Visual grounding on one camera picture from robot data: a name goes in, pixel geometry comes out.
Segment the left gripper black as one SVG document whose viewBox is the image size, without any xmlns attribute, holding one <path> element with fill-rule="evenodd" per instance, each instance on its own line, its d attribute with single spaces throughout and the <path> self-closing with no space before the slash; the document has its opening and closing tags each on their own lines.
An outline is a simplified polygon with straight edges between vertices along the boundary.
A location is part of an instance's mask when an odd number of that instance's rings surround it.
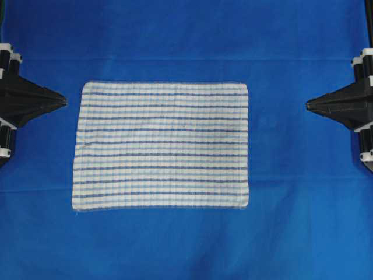
<svg viewBox="0 0 373 280">
<path fill-rule="evenodd" d="M 10 91 L 6 89 L 6 78 L 19 76 L 19 68 L 22 62 L 22 56 L 19 53 L 14 52 L 11 43 L 1 43 L 1 167 L 8 163 L 15 152 L 17 132 L 17 125 L 14 120 L 11 120 L 11 95 Z M 18 115 L 18 126 L 25 126 L 30 120 L 67 105 L 66 97 L 58 92 L 37 85 L 22 77 L 18 77 L 18 81 L 18 91 L 23 95 L 28 97 L 52 99 L 61 102 L 32 108 L 25 113 L 20 113 Z"/>
</svg>

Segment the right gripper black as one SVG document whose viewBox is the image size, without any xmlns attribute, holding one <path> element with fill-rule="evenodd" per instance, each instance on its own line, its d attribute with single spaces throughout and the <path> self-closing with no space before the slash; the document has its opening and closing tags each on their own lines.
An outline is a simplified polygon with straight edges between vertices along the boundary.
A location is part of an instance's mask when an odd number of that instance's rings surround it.
<svg viewBox="0 0 373 280">
<path fill-rule="evenodd" d="M 372 172 L 372 48 L 364 48 L 359 57 L 351 61 L 354 70 L 355 83 L 351 83 L 334 92 L 310 99 L 306 102 L 306 109 L 322 117 L 343 124 L 348 129 L 354 129 L 358 135 L 360 161 L 370 172 Z M 358 93 L 363 95 L 358 102 L 363 105 L 363 120 L 359 121 L 351 116 L 351 112 L 332 110 L 325 106 L 314 106 L 314 104 L 341 103 L 352 100 L 356 84 L 363 87 Z"/>
</svg>

